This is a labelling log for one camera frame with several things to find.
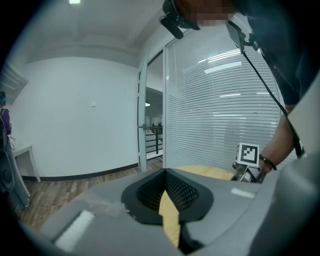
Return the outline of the round yellow wooden table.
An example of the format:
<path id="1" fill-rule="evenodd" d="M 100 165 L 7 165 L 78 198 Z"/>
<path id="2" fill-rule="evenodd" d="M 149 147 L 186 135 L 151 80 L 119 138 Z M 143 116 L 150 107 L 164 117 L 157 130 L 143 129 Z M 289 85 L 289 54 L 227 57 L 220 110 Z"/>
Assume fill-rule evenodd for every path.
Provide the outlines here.
<path id="1" fill-rule="evenodd" d="M 232 172 L 211 166 L 189 165 L 178 167 L 178 169 L 196 175 L 227 181 L 231 180 L 234 176 Z M 162 216 L 165 235 L 173 246 L 178 248 L 181 233 L 179 212 L 166 191 L 164 191 L 161 197 L 158 213 Z"/>

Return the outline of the black wristband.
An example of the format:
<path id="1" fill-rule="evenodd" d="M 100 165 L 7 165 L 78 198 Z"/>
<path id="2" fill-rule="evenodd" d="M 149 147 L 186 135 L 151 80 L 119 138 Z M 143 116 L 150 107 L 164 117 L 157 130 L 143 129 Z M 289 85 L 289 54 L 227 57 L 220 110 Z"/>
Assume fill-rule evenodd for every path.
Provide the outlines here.
<path id="1" fill-rule="evenodd" d="M 277 167 L 275 166 L 275 164 L 261 154 L 259 154 L 259 160 L 264 162 L 265 164 L 269 165 L 272 170 L 275 170 L 275 171 L 277 170 Z"/>

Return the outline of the white framed glass door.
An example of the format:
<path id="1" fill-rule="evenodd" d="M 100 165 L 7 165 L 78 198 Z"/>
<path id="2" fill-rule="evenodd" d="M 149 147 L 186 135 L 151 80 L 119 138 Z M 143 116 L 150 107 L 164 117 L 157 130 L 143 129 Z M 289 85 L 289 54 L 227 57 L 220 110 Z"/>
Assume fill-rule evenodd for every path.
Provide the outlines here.
<path id="1" fill-rule="evenodd" d="M 145 57 L 138 74 L 137 86 L 137 148 L 138 165 L 142 172 L 150 167 L 149 160 L 162 157 L 164 143 L 164 51 L 161 50 L 151 59 Z M 159 153 L 146 153 L 146 130 L 138 128 L 146 124 L 148 127 L 162 126 L 163 150 Z"/>

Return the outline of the person's dark shirt torso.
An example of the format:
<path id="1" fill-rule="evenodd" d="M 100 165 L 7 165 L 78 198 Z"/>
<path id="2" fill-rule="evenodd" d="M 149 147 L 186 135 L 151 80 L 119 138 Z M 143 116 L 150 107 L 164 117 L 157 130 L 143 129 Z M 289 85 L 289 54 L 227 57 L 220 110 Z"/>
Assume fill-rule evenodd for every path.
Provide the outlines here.
<path id="1" fill-rule="evenodd" d="M 283 101 L 297 105 L 320 70 L 320 0 L 232 0 L 277 82 Z"/>

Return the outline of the black stair railing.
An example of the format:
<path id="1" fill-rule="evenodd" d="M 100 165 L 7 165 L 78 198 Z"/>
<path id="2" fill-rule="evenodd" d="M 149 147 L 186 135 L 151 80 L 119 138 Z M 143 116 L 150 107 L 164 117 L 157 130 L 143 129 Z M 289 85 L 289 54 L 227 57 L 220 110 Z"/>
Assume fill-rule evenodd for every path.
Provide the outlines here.
<path id="1" fill-rule="evenodd" d="M 163 127 L 151 126 L 145 132 L 146 153 L 159 153 L 163 150 Z"/>

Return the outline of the ceiling air vent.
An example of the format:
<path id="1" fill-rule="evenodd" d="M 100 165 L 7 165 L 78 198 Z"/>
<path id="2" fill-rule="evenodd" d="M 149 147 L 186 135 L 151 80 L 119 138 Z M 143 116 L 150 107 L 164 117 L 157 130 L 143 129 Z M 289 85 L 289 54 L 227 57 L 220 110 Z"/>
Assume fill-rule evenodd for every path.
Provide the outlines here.
<path id="1" fill-rule="evenodd" d="M 0 85 L 13 91 L 23 88 L 28 83 L 11 64 L 5 63 L 0 71 Z"/>

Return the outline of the person's right forearm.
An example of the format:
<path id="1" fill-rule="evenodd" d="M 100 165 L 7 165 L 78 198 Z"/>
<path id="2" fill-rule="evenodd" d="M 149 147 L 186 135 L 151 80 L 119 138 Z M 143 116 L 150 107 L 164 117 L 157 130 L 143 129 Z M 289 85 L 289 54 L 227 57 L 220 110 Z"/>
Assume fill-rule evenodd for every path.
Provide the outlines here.
<path id="1" fill-rule="evenodd" d="M 275 134 L 260 154 L 277 167 L 289 156 L 293 149 L 293 134 L 288 120 L 282 115 Z"/>

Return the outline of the small white table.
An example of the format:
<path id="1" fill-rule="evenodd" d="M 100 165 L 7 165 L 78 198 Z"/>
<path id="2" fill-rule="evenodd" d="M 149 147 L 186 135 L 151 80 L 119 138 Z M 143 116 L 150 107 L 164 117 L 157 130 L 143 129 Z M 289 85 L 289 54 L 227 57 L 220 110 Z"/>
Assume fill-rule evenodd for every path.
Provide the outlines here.
<path id="1" fill-rule="evenodd" d="M 13 157 L 18 173 L 23 179 L 37 181 L 38 183 L 42 181 L 31 145 L 16 148 L 13 151 Z"/>

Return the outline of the black round-backed chair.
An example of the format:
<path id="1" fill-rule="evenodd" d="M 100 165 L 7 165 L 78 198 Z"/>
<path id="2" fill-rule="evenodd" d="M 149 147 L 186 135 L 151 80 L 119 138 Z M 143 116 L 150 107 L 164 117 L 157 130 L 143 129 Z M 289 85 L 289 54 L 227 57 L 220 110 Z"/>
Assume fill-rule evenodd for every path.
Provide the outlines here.
<path id="1" fill-rule="evenodd" d="M 8 193 L 15 207 L 27 208 L 30 199 L 20 181 L 11 147 L 0 151 L 0 191 Z"/>

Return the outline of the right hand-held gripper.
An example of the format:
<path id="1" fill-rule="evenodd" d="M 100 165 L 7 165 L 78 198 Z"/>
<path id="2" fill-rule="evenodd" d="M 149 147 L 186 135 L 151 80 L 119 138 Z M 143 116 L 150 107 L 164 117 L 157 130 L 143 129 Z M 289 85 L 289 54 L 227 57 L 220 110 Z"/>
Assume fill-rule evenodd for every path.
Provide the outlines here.
<path id="1" fill-rule="evenodd" d="M 259 167 L 259 153 L 259 145 L 240 142 L 237 145 L 235 159 L 232 164 L 235 174 L 231 180 L 262 184 L 266 175 Z"/>

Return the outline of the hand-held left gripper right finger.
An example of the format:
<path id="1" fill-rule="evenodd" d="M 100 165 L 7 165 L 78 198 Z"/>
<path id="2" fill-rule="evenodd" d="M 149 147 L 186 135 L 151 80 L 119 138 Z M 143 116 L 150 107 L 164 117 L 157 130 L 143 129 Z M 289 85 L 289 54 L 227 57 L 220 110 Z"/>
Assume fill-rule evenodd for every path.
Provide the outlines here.
<path id="1" fill-rule="evenodd" d="M 164 256 L 254 256 L 252 244 L 270 208 L 278 173 L 262 183 L 165 170 L 166 192 L 180 223 L 179 248 Z"/>

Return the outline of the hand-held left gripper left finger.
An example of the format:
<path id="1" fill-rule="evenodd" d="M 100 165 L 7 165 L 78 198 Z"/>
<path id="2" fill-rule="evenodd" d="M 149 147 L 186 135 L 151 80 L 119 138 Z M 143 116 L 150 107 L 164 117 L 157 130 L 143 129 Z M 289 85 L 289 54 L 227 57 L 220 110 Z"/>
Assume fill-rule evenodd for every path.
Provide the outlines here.
<path id="1" fill-rule="evenodd" d="M 159 209 L 164 192 L 185 186 L 177 169 L 97 184 L 44 223 L 37 248 L 44 256 L 182 256 L 164 232 Z"/>

